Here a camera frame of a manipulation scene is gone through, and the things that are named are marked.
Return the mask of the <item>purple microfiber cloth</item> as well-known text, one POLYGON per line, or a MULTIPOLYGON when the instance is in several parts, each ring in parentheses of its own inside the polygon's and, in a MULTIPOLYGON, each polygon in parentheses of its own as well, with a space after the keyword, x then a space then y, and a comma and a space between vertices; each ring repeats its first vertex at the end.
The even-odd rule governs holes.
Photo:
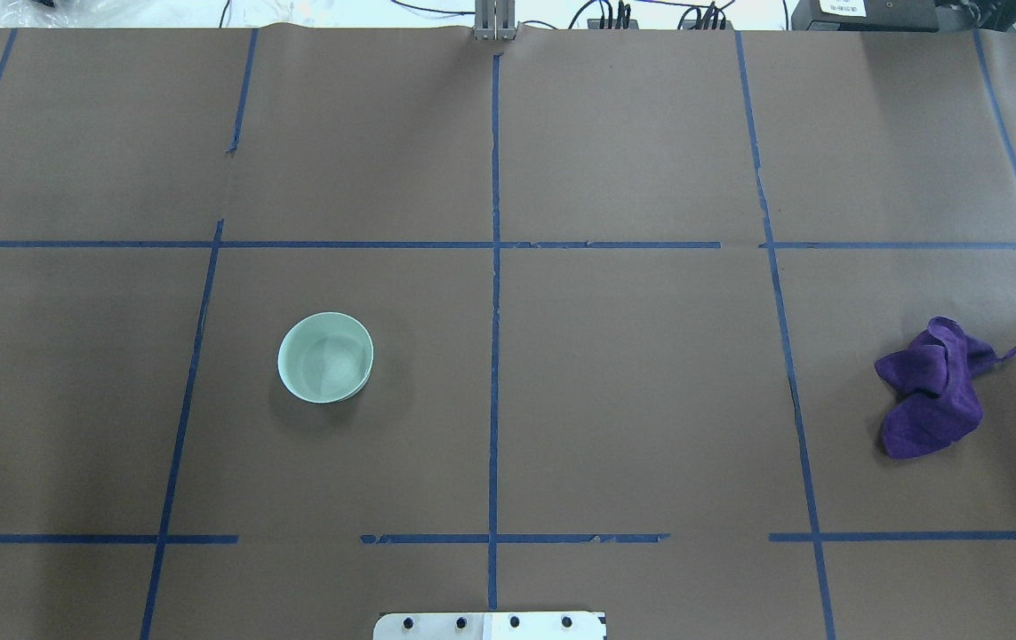
POLYGON ((874 363, 898 403, 883 419, 880 446, 893 460, 945 450, 975 432, 985 418, 973 381, 1016 357, 1016 344, 995 353, 951 317, 931 317, 901 351, 874 363))

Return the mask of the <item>black computer box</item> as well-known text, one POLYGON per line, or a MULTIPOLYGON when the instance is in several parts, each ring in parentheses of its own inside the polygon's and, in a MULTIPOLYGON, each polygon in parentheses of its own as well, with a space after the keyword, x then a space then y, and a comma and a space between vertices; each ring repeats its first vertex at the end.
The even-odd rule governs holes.
POLYGON ((800 1, 795 31, 938 33, 934 1, 800 1))

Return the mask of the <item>mint green bowl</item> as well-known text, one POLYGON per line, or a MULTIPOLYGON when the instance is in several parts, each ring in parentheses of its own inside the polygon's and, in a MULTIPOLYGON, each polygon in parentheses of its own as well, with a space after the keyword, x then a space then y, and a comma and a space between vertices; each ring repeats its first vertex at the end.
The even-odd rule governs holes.
POLYGON ((341 312, 322 312, 294 324, 277 349, 277 374, 292 396, 309 404, 336 404, 360 393, 371 378, 372 336, 341 312))

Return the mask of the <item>clear plastic bag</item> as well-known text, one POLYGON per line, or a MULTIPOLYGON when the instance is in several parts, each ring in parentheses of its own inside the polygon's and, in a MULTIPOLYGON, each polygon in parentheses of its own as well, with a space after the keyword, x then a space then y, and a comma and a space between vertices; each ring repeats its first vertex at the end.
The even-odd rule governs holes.
POLYGON ((156 1, 3 1, 3 28, 120 28, 156 1))

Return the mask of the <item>aluminium frame post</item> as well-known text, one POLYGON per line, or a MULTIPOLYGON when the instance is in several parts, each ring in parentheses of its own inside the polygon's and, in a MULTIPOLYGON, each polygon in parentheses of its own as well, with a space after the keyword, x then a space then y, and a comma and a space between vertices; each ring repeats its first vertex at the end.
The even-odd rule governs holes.
POLYGON ((518 36, 515 0, 477 0, 474 38, 479 41, 512 41, 518 36))

